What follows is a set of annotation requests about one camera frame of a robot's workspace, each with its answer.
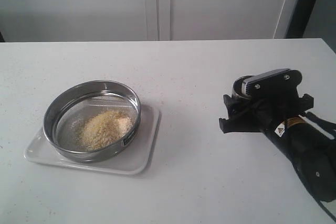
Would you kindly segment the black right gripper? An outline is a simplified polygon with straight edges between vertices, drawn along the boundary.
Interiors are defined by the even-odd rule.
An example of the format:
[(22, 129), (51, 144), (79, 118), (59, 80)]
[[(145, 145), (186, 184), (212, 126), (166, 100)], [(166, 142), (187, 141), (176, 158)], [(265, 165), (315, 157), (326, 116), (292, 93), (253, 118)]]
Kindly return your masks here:
[(243, 95), (223, 95), (228, 119), (220, 118), (223, 133), (265, 132), (285, 119), (303, 115), (314, 106), (314, 98), (302, 97), (297, 86), (302, 81), (298, 70), (276, 69), (243, 80)]

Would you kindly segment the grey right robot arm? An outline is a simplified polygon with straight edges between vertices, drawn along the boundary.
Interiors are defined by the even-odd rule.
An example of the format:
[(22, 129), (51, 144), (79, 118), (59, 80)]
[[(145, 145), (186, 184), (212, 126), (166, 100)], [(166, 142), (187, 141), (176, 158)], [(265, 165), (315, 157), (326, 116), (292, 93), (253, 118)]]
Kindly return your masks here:
[(309, 124), (310, 120), (335, 136), (335, 124), (309, 110), (314, 98), (299, 96), (298, 70), (276, 69), (243, 76), (223, 96), (228, 118), (219, 119), (223, 133), (262, 133), (289, 159), (302, 183), (317, 200), (335, 200), (335, 139)]

